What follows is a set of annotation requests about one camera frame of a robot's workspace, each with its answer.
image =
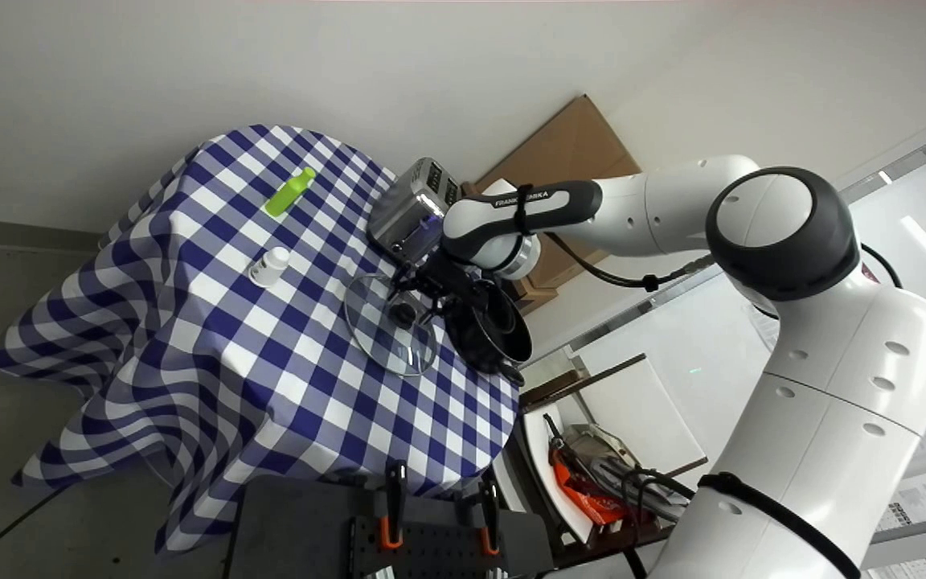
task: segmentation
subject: yellow-green tag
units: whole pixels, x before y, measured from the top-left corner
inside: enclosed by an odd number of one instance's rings
[[[302,192],[311,186],[316,170],[302,167],[297,170],[269,200],[268,200],[268,216],[280,220],[283,214],[290,214]]]

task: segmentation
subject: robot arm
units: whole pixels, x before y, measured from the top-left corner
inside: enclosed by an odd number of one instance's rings
[[[546,229],[613,254],[706,247],[747,299],[780,319],[717,475],[653,577],[851,577],[926,430],[926,299],[862,274],[834,186],[747,157],[555,184],[450,207],[445,252],[521,277],[538,261],[529,233]]]

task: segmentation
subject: white wall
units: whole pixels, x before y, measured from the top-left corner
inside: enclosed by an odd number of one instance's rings
[[[570,96],[635,92],[740,0],[0,0],[0,220],[106,229],[245,122],[477,177]]]
[[[651,85],[592,96],[643,167],[742,151],[846,186],[926,145],[926,0],[752,0]],[[682,261],[606,267],[667,274]],[[534,358],[639,299],[578,277],[528,319]]]

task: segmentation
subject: blue and white checkered cloth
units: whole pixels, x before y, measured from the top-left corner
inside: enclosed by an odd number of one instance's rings
[[[269,220],[263,204],[302,167],[316,184]],[[400,459],[430,493],[484,469],[511,434],[513,389],[472,373],[442,324],[433,365],[405,380],[340,319],[359,269],[391,274],[368,245],[390,184],[359,151],[285,125],[238,128],[181,160],[0,340],[0,369],[86,392],[18,479],[72,486],[150,456],[173,484],[156,548],[188,551],[232,527],[254,475]],[[294,267],[257,286],[245,269],[268,247],[290,247]]]

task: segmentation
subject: floor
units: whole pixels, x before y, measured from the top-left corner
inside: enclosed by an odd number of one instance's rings
[[[86,259],[86,252],[53,247],[69,238],[38,238],[38,245],[38,252],[0,245],[0,330]],[[229,541],[184,556],[153,552],[150,541],[165,520],[166,490],[145,469],[83,484],[60,496],[11,486],[23,459],[58,434],[78,405],[81,398],[69,386],[0,375],[0,579],[226,577]]]

